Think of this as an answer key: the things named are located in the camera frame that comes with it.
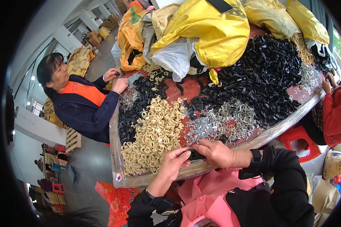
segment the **table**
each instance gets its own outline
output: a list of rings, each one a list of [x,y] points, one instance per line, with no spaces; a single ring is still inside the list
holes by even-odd
[[[254,25],[250,25],[250,36],[249,39],[254,38],[256,35],[264,35],[265,32],[260,30]],[[125,72],[123,77],[129,77],[134,73],[141,73],[147,75],[143,70]],[[183,96],[180,94],[180,90],[176,87],[176,83],[172,79],[166,79],[165,83],[169,88],[166,90],[168,98],[166,99],[169,104],[173,101],[177,101],[179,97],[187,98],[190,102],[192,98],[200,93],[200,86],[196,79],[192,77],[185,77],[184,83],[181,84],[184,90]],[[287,89],[287,93],[293,96],[294,100],[303,102],[302,105],[293,114],[288,116],[283,121],[278,122],[276,125],[267,128],[266,130],[255,129],[251,136],[246,141],[246,138],[236,142],[233,150],[250,150],[252,148],[259,148],[267,144],[272,139],[278,137],[287,129],[295,125],[301,118],[303,118],[325,95],[322,89],[316,91],[313,95],[308,95],[306,90],[300,90],[296,86],[292,86]],[[188,118],[183,119],[181,122],[186,126]],[[121,145],[118,137],[118,105],[114,111],[112,118],[110,119],[110,150],[111,150],[111,161],[113,170],[114,187],[140,187],[148,185],[154,178],[154,174],[151,172],[143,173],[138,176],[124,176],[123,175],[123,158],[120,153]],[[181,146],[185,143],[183,131],[180,134]],[[188,168],[182,168],[179,171],[177,180],[187,179],[193,176],[204,174],[215,167],[208,165],[202,160],[191,161]]]

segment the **red plastic bag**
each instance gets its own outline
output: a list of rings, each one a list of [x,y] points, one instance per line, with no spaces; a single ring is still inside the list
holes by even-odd
[[[120,227],[127,223],[127,212],[130,203],[134,200],[139,190],[137,188],[114,188],[112,183],[96,182],[95,190],[109,203],[110,215],[108,227]]]

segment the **woman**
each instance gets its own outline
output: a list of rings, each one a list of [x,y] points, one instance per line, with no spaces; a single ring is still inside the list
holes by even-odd
[[[127,79],[118,79],[107,91],[104,87],[116,77],[118,69],[109,69],[90,82],[78,75],[68,76],[67,68],[60,53],[45,56],[37,68],[38,81],[52,100],[56,115],[81,135],[109,143],[109,120],[127,88]]]
[[[295,152],[274,147],[232,151],[221,141],[204,139],[193,148],[207,158],[204,161],[208,164],[222,169],[186,179],[178,188],[182,208],[156,226],[313,226],[307,177]],[[153,226],[152,212],[170,208],[173,200],[164,195],[179,169],[190,164],[189,149],[180,148],[164,156],[153,182],[131,203],[129,227]],[[274,173],[271,191],[258,178],[267,171]]]
[[[341,143],[341,86],[331,73],[326,78],[322,81],[325,97],[300,122],[313,142],[334,147]]]

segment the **orange shirt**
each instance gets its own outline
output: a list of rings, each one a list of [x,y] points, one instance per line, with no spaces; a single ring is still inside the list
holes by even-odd
[[[75,93],[79,94],[91,102],[95,103],[97,106],[101,106],[101,103],[106,98],[106,95],[101,93],[96,87],[89,86],[85,84],[81,84],[78,82],[68,81],[67,85],[60,92],[60,94],[64,93]]]

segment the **red plastic stool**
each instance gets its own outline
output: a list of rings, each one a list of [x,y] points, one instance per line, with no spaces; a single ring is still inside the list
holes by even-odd
[[[60,204],[53,204],[53,206],[55,207],[55,212],[61,212],[63,213],[63,207],[64,205],[60,205]]]
[[[311,140],[311,138],[309,138],[306,130],[302,126],[286,131],[285,133],[281,134],[278,137],[278,139],[282,141],[282,143],[288,150],[293,150],[292,145],[291,145],[292,141],[295,141],[297,139],[304,139],[307,141],[308,146],[309,146],[308,147],[309,153],[305,157],[300,157],[299,163],[308,162],[318,157],[321,154],[320,149],[318,148],[317,144],[314,143]]]
[[[54,193],[64,194],[64,191],[62,190],[62,184],[52,184],[52,186],[53,186]]]

